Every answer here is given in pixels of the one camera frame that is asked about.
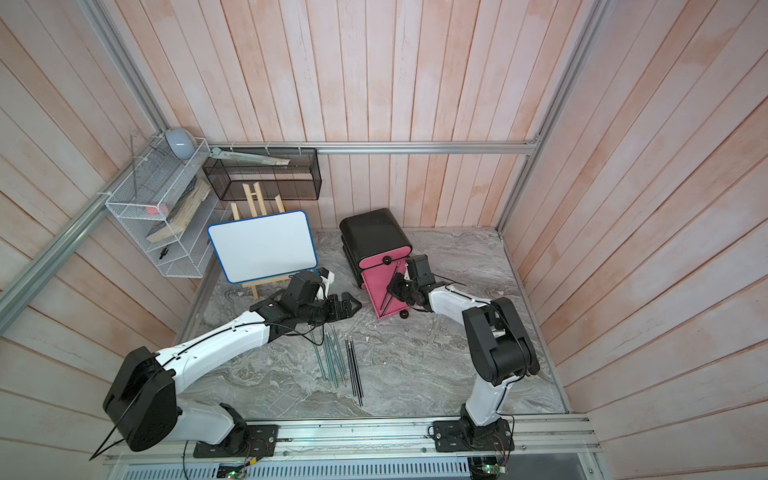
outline mounting plate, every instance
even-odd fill
[[[250,454],[256,458],[271,457],[275,454],[275,442],[277,440],[277,425],[248,425],[247,442],[250,442]],[[221,458],[221,457],[244,457],[248,447],[235,455],[228,454],[221,447],[208,445],[198,442],[194,447],[194,458]]]
[[[515,449],[509,431],[509,422],[499,419],[485,427],[475,427],[480,430],[473,439],[467,438],[462,429],[461,420],[438,420],[432,423],[435,433],[435,449],[438,452],[467,452],[503,450],[510,452]]]

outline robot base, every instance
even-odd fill
[[[221,457],[244,457],[247,454],[250,442],[249,456],[255,458],[271,457],[275,454],[275,442],[277,441],[278,425],[248,425],[245,429],[246,435],[242,443],[242,448],[237,452],[219,445],[209,445],[205,442],[198,442],[195,445],[194,458],[221,458]]]
[[[509,422],[498,419],[486,426],[477,426],[469,417],[466,406],[462,405],[459,420],[438,420],[432,424],[435,432],[435,449],[438,452],[466,452],[468,450],[505,450],[515,449]]]

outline wooden plank wall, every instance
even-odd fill
[[[130,160],[131,129],[154,133],[77,2],[0,2],[0,290]],[[172,344],[194,289],[105,220],[0,339],[3,475],[95,476],[122,357]]]
[[[170,123],[212,142],[532,138],[594,0],[104,0]],[[494,226],[517,155],[323,155],[313,227]]]
[[[768,2],[616,2],[505,241],[617,478],[765,478]]]

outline aluminum profile bar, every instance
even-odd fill
[[[211,148],[313,148],[318,154],[532,154],[531,141],[282,141],[212,143]]]

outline wire basket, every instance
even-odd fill
[[[313,148],[232,148],[245,154],[287,158],[288,165],[258,165],[246,161],[209,158],[203,172],[216,195],[227,202],[246,200],[243,184],[259,182],[266,199],[317,200],[323,179]]]
[[[107,201],[110,212],[164,276],[201,278],[213,252],[207,227],[223,221],[227,214],[216,210],[219,200],[209,190],[194,214],[189,212],[192,217],[181,227],[183,231],[177,233],[171,228],[170,213],[210,153],[204,138],[195,140],[198,146],[194,155],[181,161],[164,137],[156,138],[150,152],[136,163]],[[197,182],[204,183],[205,179],[198,177]],[[170,234],[149,241],[150,232],[160,226],[167,227]]]
[[[165,220],[210,153],[204,138],[195,140],[188,161],[179,160],[164,138],[156,141],[107,201],[110,212],[117,218]]]

